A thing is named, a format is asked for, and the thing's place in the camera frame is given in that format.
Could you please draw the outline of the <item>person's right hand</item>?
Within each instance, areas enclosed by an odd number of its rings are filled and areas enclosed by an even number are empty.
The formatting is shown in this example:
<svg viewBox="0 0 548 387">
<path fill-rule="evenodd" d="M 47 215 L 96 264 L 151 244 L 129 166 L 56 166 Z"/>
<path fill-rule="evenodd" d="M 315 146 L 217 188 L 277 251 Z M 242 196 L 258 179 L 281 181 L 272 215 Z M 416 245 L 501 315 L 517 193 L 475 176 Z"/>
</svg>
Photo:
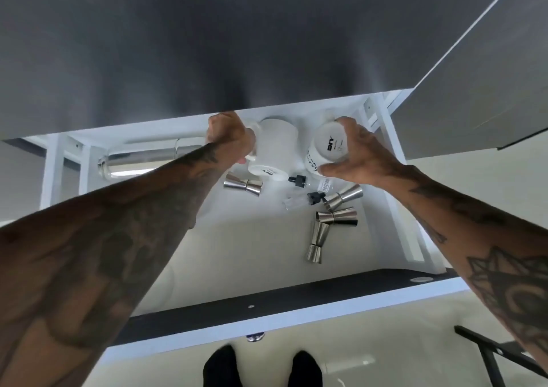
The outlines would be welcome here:
<svg viewBox="0 0 548 387">
<path fill-rule="evenodd" d="M 348 154 L 343 161 L 352 161 L 358 168 L 358 180 L 345 181 L 385 189 L 390 179 L 407 175 L 409 166 L 398 161 L 355 119 L 342 116 L 336 121 L 344 127 L 347 136 Z"/>
</svg>

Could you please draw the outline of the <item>person's left forearm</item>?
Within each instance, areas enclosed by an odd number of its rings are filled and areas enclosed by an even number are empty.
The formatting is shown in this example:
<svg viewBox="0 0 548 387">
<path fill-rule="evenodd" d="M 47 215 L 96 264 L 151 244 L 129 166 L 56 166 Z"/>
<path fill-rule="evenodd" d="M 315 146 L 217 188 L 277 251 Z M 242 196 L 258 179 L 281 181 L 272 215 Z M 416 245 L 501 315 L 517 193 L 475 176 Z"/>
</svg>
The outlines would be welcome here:
<svg viewBox="0 0 548 387">
<path fill-rule="evenodd" d="M 231 167 L 207 145 L 0 228 L 0 387 L 84 383 Z"/>
</svg>

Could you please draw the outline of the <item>plain white mug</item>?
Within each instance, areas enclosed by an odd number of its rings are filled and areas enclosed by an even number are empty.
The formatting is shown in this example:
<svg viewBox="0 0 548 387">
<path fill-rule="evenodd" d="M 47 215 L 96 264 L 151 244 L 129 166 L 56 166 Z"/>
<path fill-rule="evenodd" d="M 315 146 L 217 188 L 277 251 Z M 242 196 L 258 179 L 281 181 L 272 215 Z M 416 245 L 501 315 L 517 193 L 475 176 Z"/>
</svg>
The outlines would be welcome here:
<svg viewBox="0 0 548 387">
<path fill-rule="evenodd" d="M 248 171 L 257 177 L 277 182 L 288 181 L 298 150 L 298 129 L 282 119 L 245 121 L 255 135 L 253 151 L 246 155 Z"/>
</svg>

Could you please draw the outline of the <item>silver steel shaker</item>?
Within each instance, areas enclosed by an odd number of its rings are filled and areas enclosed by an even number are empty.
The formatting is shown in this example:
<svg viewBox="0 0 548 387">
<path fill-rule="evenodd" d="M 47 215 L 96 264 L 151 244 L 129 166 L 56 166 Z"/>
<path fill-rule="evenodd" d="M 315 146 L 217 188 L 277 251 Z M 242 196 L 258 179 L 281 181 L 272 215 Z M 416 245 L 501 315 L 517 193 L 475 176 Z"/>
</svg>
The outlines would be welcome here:
<svg viewBox="0 0 548 387">
<path fill-rule="evenodd" d="M 199 149 L 205 142 L 204 137 L 189 137 L 117 145 L 99 159 L 98 172 L 106 180 L 140 176 Z"/>
</svg>

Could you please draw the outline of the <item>white mug with black print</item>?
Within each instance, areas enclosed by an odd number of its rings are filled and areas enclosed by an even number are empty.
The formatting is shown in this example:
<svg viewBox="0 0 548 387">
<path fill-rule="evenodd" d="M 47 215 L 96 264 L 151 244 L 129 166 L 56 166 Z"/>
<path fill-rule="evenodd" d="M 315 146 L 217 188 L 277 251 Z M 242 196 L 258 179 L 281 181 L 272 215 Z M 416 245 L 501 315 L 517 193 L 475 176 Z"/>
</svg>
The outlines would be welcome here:
<svg viewBox="0 0 548 387">
<path fill-rule="evenodd" d="M 344 127 L 330 121 L 314 131 L 305 154 L 305 168 L 313 175 L 322 176 L 319 167 L 343 161 L 348 154 L 347 136 Z"/>
</svg>

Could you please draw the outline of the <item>black metal frame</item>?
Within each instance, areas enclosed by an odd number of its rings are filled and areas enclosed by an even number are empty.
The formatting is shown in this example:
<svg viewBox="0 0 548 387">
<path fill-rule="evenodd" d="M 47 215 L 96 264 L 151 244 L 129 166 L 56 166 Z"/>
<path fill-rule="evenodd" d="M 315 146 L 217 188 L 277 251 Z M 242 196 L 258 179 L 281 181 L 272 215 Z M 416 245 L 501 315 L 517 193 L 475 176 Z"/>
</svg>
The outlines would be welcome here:
<svg viewBox="0 0 548 387">
<path fill-rule="evenodd" d="M 548 373 L 516 341 L 499 343 L 461 325 L 454 326 L 454 332 L 477 346 L 492 387 L 506 387 L 496 356 L 505 358 L 540 377 L 548 379 Z"/>
</svg>

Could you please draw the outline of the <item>grey cabinet door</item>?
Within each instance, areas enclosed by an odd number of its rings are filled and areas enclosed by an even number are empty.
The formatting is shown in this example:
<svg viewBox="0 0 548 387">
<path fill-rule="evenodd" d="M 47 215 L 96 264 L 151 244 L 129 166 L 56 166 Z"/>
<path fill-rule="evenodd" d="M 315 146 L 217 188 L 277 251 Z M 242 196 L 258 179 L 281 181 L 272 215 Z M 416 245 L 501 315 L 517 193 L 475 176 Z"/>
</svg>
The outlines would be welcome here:
<svg viewBox="0 0 548 387">
<path fill-rule="evenodd" d="M 548 0 L 499 0 L 392 114 L 408 160 L 548 132 Z"/>
</svg>

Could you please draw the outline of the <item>steel double jigger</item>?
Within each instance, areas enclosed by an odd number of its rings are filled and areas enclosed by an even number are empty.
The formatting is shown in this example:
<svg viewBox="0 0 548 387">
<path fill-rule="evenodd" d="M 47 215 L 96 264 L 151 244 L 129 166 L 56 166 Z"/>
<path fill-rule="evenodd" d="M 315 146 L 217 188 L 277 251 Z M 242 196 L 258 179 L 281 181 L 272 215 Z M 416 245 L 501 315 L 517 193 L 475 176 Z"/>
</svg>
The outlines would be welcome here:
<svg viewBox="0 0 548 387">
<path fill-rule="evenodd" d="M 343 204 L 346 204 L 363 196 L 363 189 L 359 183 L 346 186 L 344 189 L 325 196 L 321 199 L 325 209 L 334 212 Z"/>
<path fill-rule="evenodd" d="M 316 212 L 316 220 L 327 225 L 358 225 L 358 213 L 354 207 L 335 210 L 332 212 Z"/>
<path fill-rule="evenodd" d="M 263 188 L 263 181 L 253 179 L 242 179 L 229 171 L 223 180 L 223 189 L 237 190 L 250 193 L 259 197 Z"/>
<path fill-rule="evenodd" d="M 313 222 L 311 242 L 306 251 L 306 260 L 315 263 L 322 263 L 322 248 L 325 245 L 331 225 L 318 220 Z"/>
</svg>

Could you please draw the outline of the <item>black shoe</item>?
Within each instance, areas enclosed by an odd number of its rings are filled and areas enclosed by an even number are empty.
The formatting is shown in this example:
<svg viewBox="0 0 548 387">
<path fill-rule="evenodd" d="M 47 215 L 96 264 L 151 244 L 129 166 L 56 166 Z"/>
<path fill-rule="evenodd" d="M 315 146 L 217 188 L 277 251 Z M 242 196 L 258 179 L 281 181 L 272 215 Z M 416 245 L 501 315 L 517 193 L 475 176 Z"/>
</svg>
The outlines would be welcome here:
<svg viewBox="0 0 548 387">
<path fill-rule="evenodd" d="M 307 351 L 300 350 L 293 357 L 287 387 L 323 387 L 323 373 Z"/>
<path fill-rule="evenodd" d="M 217 349 L 202 371 L 203 387 L 243 387 L 239 377 L 236 353 L 231 344 Z"/>
</svg>

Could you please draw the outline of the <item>clear dropper bottle black cap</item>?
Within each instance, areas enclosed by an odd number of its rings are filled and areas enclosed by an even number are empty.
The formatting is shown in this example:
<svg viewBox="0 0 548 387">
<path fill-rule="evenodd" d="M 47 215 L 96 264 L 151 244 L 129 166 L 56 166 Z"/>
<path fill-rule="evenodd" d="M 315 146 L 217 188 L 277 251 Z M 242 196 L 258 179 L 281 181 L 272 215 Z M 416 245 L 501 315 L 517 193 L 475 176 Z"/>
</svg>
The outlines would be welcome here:
<svg viewBox="0 0 548 387">
<path fill-rule="evenodd" d="M 311 193 L 293 195 L 283 200 L 282 204 L 286 210 L 297 210 L 303 207 L 319 204 L 324 198 L 325 193 L 314 191 Z"/>
<path fill-rule="evenodd" d="M 295 187 L 305 189 L 307 192 L 320 192 L 327 193 L 332 189 L 332 181 L 330 178 L 315 176 L 296 175 L 288 177 L 288 182 L 292 183 Z"/>
</svg>

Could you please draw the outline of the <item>person's right forearm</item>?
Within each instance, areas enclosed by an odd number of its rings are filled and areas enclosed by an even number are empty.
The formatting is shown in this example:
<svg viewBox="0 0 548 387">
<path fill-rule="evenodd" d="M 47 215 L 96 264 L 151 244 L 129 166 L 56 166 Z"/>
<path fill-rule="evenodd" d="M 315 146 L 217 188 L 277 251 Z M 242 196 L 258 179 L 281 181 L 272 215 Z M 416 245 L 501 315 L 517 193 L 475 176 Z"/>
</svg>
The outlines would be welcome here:
<svg viewBox="0 0 548 387">
<path fill-rule="evenodd" d="M 379 184 L 548 371 L 548 230 L 435 182 L 414 166 L 389 163 Z"/>
</svg>

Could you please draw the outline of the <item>person's left hand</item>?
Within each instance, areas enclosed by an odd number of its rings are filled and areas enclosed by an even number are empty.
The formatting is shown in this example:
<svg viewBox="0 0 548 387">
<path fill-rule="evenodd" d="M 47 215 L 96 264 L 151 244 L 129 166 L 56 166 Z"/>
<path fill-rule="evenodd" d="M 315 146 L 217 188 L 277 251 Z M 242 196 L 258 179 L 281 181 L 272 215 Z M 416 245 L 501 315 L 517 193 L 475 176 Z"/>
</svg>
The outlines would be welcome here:
<svg viewBox="0 0 548 387">
<path fill-rule="evenodd" d="M 208 119 L 207 146 L 212 150 L 215 162 L 225 167 L 234 165 L 233 127 L 235 119 L 241 120 L 235 112 L 218 113 Z"/>
</svg>

